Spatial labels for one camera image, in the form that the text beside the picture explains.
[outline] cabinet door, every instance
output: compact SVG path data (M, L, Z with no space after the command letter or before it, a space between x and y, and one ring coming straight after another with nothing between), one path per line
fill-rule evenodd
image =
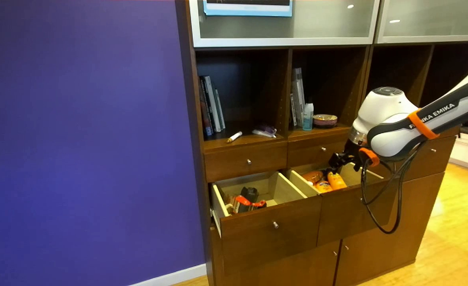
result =
M442 180L443 173L437 173L404 184L404 216L396 234L386 235L381 231L373 229L345 239L337 285L358 285L413 264L440 191Z
M307 253L272 261L262 266L229 270L223 264L223 248L216 231L213 243L213 283L216 286L316 286L334 285L340 242L313 248Z
M189 0L194 46L373 43L380 0L293 0L293 3L291 18L207 16L202 0Z
M377 41L468 41L468 2L385 0Z

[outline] bottle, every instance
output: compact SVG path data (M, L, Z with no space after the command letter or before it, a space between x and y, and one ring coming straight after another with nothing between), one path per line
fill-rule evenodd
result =
M302 113L302 130L313 130L315 105L307 103Z

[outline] shelf compartment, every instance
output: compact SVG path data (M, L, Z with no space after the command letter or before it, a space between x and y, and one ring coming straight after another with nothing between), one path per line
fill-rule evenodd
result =
M337 115L350 126L366 92L369 49L354 48L294 48L293 69L302 69L305 100L315 103L315 115Z
M450 92L468 75L468 43L442 43L434 48L421 105Z
M212 76L221 94L226 134L251 134L256 126L272 126L286 135L291 92L288 49L197 51L197 65L199 76Z
M410 102L419 105L431 61L431 45L377 46L369 92L381 86L393 86L402 89Z
M228 204L243 188L258 188L264 210L231 215ZM320 205L307 200L280 172L213 184L213 210L228 272L288 258L318 245Z

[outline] small item on shelf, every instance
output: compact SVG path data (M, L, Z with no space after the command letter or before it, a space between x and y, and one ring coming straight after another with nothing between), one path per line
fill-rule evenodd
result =
M320 181L313 186L318 192L331 192L332 191L332 186L329 184L329 181Z
M235 208L232 204L228 205L228 212L229 212L229 215L235 215Z
M247 213L251 210L267 208L266 200L258 200L259 191L256 188L243 188L242 194L232 202L234 213Z
M253 129L253 134L269 137L269 138L277 138L278 129L272 126L258 126Z
M324 180L324 173L321 170L312 170L302 175L312 186Z
M327 180L332 186L332 189L345 189L348 188L347 181L340 173L329 172Z
M304 89L304 72L302 67L294 69L294 78L293 78L293 116L297 119L296 127L302 127L304 123L304 108L305 108L305 89Z
M302 130L313 130L313 115L315 115L315 105L307 103L302 113Z
M245 196L237 196L237 213L247 213L251 210L251 202Z
M237 134L234 134L228 142L235 142L235 140L239 140L242 135L243 135L243 132L237 132Z
M335 115L316 115L313 116L315 126L318 127L335 127L339 124L339 116Z

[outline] orange object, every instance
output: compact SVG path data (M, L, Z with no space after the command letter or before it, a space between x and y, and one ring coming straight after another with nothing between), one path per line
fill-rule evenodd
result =
M369 150L369 148L361 148L359 151L364 153L364 154L372 161L372 167L380 165L380 157L378 157L377 153L373 153L373 151Z
M245 196L237 196L235 200L237 200L240 205L251 207L251 202L250 202Z
M413 123L413 126L424 134L424 137L427 137L429 140L435 140L440 137L440 134L435 134L434 130L431 130L426 123L419 118L418 115L419 111L415 111L408 116L408 119Z
M321 183L315 184L315 189L318 192L331 192L332 186L327 181L321 181Z
M312 170L305 175L302 175L307 181L316 184L324 178L324 173L321 170Z
M331 172L327 180L329 180L332 189L348 188L347 181L343 180L343 177L340 173Z

